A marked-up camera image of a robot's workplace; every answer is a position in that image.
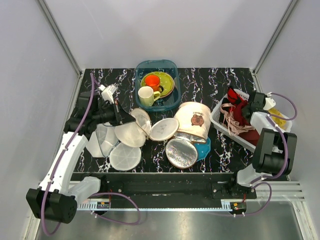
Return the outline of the beige mesh bra laundry bag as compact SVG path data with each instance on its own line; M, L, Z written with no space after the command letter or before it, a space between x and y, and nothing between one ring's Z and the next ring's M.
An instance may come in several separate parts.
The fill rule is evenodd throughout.
M120 142L132 147L142 147L147 139L156 142L169 140L179 129L179 121L176 118L164 118L152 124L146 111L135 108L130 112L135 122L116 126L114 133Z

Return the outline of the red bra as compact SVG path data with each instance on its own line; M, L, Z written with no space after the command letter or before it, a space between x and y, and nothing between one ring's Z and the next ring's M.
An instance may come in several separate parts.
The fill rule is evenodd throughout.
M240 127L251 126L242 114L242 109L247 105L248 105L248 101L243 100L241 103L237 104L234 110L232 111L234 120L236 122L239 122ZM257 145L260 137L259 133L255 129L251 129L247 132L242 132L239 134L239 136L254 146Z

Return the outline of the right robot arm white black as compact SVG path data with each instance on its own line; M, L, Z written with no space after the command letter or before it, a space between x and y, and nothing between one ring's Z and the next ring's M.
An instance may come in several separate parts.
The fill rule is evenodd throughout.
M294 116L281 117L268 112L275 105L272 96L282 97L293 106ZM254 187L266 179L277 179L288 175L293 168L297 146L297 135L282 129L273 119L292 121L298 115L296 105L288 97L269 92L253 92L249 95L248 104L242 110L246 120L259 133L259 139L253 152L252 163L236 173L235 180L227 185L228 195L239 198L245 187Z

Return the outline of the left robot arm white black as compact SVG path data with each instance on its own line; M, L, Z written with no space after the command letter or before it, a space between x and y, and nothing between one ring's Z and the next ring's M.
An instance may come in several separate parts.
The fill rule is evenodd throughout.
M34 216L68 224L85 199L92 195L103 198L108 193L108 186L97 177L85 177L69 188L74 168L98 125L110 123L117 127L132 122L135 118L118 102L106 103L96 93L82 92L64 125L62 142L48 173L36 189L30 188L26 193Z

